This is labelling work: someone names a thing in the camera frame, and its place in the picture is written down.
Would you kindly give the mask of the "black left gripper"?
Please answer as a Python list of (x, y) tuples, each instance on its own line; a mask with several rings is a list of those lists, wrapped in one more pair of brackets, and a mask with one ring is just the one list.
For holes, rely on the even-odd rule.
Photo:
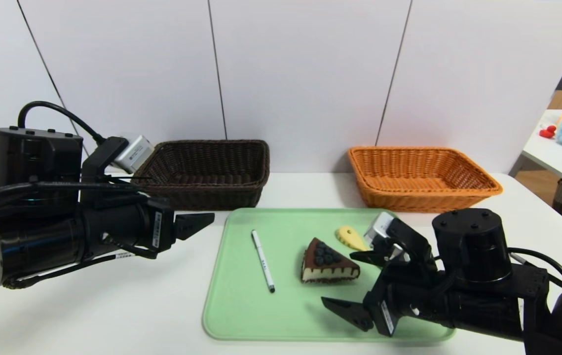
[(150, 260), (170, 249), (175, 240), (188, 240), (215, 222), (214, 213), (176, 215), (164, 202), (152, 198), (125, 198), (85, 207), (82, 260), (113, 251), (125, 251)]

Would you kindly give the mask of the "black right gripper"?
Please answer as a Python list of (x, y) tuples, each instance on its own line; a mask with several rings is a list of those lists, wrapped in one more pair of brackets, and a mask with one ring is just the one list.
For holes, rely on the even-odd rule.
[(387, 337), (451, 337), (445, 295), (452, 281), (434, 261), (387, 261), (375, 250), (351, 252), (351, 260), (384, 267), (363, 303), (321, 297), (330, 312), (368, 332), (373, 327)]

